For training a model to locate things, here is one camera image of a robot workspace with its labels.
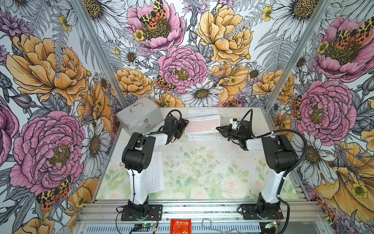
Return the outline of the yellow keyboard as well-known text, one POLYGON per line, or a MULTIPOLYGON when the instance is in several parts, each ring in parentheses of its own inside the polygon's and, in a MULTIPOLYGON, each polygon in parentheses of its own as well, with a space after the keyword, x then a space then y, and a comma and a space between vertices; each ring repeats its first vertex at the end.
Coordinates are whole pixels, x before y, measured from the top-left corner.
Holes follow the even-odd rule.
POLYGON ((186 135, 187 141, 213 141, 221 140, 223 137, 219 133, 208 133, 208 134, 191 134, 186 135))

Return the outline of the pink keyboard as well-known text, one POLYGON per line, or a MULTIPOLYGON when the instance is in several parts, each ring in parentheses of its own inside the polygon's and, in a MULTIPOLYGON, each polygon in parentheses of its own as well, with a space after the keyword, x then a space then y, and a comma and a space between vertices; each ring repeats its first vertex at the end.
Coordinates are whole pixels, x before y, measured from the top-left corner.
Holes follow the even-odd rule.
POLYGON ((189 118, 188 121, 186 135, 217 133, 216 128, 220 127, 219 115, 189 118))

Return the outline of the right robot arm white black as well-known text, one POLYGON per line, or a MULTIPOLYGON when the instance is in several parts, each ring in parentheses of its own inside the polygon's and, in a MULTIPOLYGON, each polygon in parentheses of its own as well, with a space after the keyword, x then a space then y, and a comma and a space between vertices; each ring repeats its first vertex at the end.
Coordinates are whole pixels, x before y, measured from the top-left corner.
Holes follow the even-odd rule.
POLYGON ((216 130, 228 141, 239 145, 244 151, 261 151, 265 155, 266 165, 270 168, 266 184, 259 193, 257 203, 241 204, 238 213, 245 220, 283 219, 280 192, 287 177, 287 171, 298 162, 298 155, 285 135, 274 136, 273 132, 256 136, 252 123, 242 120, 216 130))

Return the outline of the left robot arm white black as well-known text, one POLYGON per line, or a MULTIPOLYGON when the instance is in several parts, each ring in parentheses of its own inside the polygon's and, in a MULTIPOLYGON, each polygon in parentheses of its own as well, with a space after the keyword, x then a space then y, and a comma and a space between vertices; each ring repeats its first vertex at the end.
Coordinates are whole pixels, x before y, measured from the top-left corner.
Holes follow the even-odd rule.
POLYGON ((147 215, 156 216, 149 208, 149 195, 146 187, 146 170, 149 167, 156 147, 167 145, 180 139, 189 121, 179 110, 171 110, 158 131, 142 134, 132 133, 122 153, 122 163, 130 176, 131 195, 124 207, 123 217, 144 219, 147 215))

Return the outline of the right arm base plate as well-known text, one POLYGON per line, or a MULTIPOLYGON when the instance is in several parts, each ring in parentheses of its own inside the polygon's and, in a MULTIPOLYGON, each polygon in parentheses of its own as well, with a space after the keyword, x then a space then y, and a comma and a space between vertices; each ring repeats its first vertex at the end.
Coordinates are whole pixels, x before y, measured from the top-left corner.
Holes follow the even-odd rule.
POLYGON ((240 211, 244 220, 284 219, 279 203, 270 205, 242 204, 240 211))

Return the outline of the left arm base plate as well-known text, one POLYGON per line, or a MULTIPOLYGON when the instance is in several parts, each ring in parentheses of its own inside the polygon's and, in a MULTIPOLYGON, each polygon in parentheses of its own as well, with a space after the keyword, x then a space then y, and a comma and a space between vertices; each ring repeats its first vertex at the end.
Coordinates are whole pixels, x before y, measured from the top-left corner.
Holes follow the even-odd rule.
POLYGON ((163 205, 125 205, 121 211, 121 221, 160 221, 163 205))

